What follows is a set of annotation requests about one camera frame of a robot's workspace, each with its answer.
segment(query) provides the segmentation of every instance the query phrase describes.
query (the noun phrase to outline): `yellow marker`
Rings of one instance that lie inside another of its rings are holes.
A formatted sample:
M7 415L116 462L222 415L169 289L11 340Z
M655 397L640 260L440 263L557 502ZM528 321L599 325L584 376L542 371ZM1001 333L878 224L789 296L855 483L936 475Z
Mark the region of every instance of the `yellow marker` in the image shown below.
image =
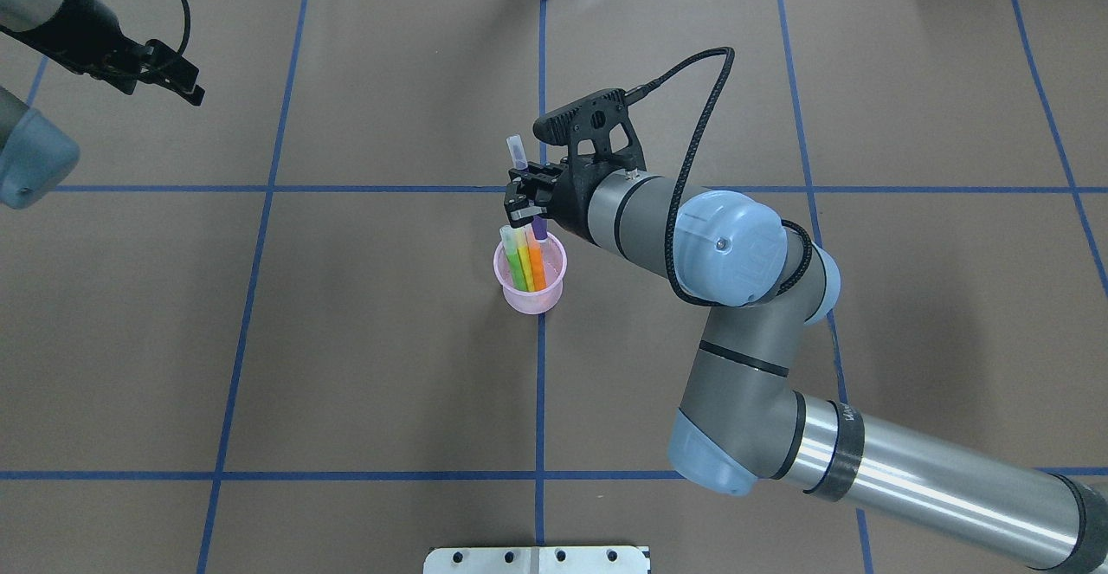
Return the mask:
M527 255L531 257L531 276L535 279L535 290L543 290L546 287L546 270L543 269L543 250L535 239L535 232L531 229L531 224L524 227L527 232Z
M523 232L522 227L516 227L515 232L515 248L520 253L520 266L523 267L523 278L527 280L527 290L534 293L535 290L535 278L531 271L531 257L527 252L527 233Z

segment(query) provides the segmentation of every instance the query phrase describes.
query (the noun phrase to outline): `black cable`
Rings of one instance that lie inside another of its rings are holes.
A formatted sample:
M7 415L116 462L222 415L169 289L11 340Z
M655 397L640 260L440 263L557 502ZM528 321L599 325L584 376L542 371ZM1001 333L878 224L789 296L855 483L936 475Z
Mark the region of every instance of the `black cable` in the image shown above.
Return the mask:
M706 58L719 57L724 57L724 65L721 65L721 69L719 70L719 76L716 78L716 84L712 85L711 92L708 93L708 101L706 101L704 105L704 111L700 112L700 120L697 120L696 129L693 131L693 139L689 140L688 151L685 152L685 161L683 161L680 173L677 175L677 181L674 186L674 195L673 198L669 199L669 212L666 216L666 278L668 278L669 286L673 287L674 294L676 294L677 297L685 303L693 303L695 306L719 305L714 301L707 301L693 297L693 295L688 295L684 289L681 289L680 283L677 281L676 270L674 270L674 230L677 227L677 211L681 206L681 194L685 193L685 183L688 182L689 171L693 168L693 160L696 160L697 148L700 147L700 139L704 136L705 129L708 127L708 121L711 117L712 110L716 109L716 101L719 101L719 94L724 91L724 85L727 84L728 74L731 73L731 65L735 62L735 49L724 45L719 47L719 49L704 50L700 53L693 54L693 57L689 57L687 60L674 65L669 72L663 73L661 76L655 78L654 81L649 81L645 85L638 85L638 88L628 92L628 104L632 104L633 101L639 101L649 92L653 92L653 90L660 88L664 82L669 81L674 74L688 68L688 65L693 65L697 61L706 60Z
M188 0L181 0L181 10L184 13L185 27L181 34L181 45L177 47L177 57L181 58L185 53L185 49L188 47L188 39L192 37L193 30L193 11L188 7ZM105 70L99 70L92 68L92 65L86 65L83 69L79 69L80 72L95 74L96 78L115 78L119 81L145 81L146 78L151 78L152 74L162 72L173 65L176 61L166 61L162 65L157 65L155 69L146 70L146 72L138 73L119 73L119 72L105 72Z
M786 278L786 280L781 283L781 286L777 289L777 294L779 295L787 293L791 287L797 286L797 283L800 281L800 278L804 277L804 274L808 271L808 266L812 263L812 238L808 236L808 230L800 227L800 224L793 224L788 219L781 219L781 224L790 230L796 232L797 236L800 237L800 243L803 245L803 254L800 257L800 265L797 266L797 269L792 271L792 275L789 275L789 277Z
M693 295L685 293L685 289L681 288L680 283L677 281L676 266L674 264L674 234L677 228L677 214L681 206L681 196L685 195L685 184L688 183L689 172L691 172L693 168L693 161L696 161L696 153L700 147L700 140L701 136L704 136L705 129L708 127L708 121L711 120L712 110L716 109L716 103L719 101L720 92L724 91L724 85L727 84L727 78L731 74L731 65L735 64L735 49L724 45L719 47L719 49L704 50L700 53L693 54L693 57L689 57L687 60L674 65L673 69L669 69L669 72L663 73L661 76L655 78L654 81L649 81L645 85L638 85L638 88L634 88L630 92L627 92L627 104L634 104L637 101L643 100L643 98L645 98L649 92L653 92L653 90L660 88L661 84L669 81L670 78L675 76L676 73L679 73L680 70L695 64L697 61L706 60L706 58L717 57L724 57L724 65L720 65L719 76L716 78L711 92L708 93L708 100L705 101L704 111L700 112L700 117L697 120L696 129L693 131L693 139L689 140L688 151L685 152L685 161L681 161L680 172L678 172L677 180L674 183L674 195L669 198L669 211L666 214L664 242L666 279L669 280L669 287L671 287L674 294L676 294L681 301L691 303L694 306L721 306L721 304L694 297ZM799 224L788 222L788 219L781 219L781 226L788 227L790 230L796 232L797 235L799 235L801 244L803 245L803 255L801 255L800 265L797 269L792 273L792 275L789 275L783 283L781 283L777 295L786 293L800 281L800 278L802 278L804 273L808 270L808 266L811 265L814 249L812 239L808 236L808 232L804 230L803 227L800 227Z

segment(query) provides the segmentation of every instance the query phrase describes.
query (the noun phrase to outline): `metal bracket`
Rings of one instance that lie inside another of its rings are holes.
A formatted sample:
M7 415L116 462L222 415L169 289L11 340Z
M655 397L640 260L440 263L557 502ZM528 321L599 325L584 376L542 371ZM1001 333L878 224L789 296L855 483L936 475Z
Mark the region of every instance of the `metal bracket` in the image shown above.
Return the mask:
M439 549L423 574L649 574L645 546Z

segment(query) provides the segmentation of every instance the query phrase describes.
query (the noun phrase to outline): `robotic arm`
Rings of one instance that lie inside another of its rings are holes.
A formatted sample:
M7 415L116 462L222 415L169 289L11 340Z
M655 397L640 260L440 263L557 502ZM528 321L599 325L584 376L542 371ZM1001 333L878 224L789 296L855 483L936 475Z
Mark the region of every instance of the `robotic arm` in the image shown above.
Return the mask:
M1034 568L1108 574L1104 492L789 388L801 330L834 306L839 269L799 226L748 196L685 188L698 135L677 181L646 172L627 107L656 85L607 89L538 117L535 136L568 156L511 171L504 206L514 227L546 216L711 306L669 443L674 468L732 495L758 479L783 480ZM616 125L629 141L618 151ZM583 141L595 152L579 153Z
M0 32L47 54L72 73L88 73L120 92L138 81L162 85L191 105L204 101L198 70L183 57L189 12L177 50L151 39L131 41L100 0L0 0ZM79 158L79 147L38 110L0 88L0 204L24 208L57 186Z

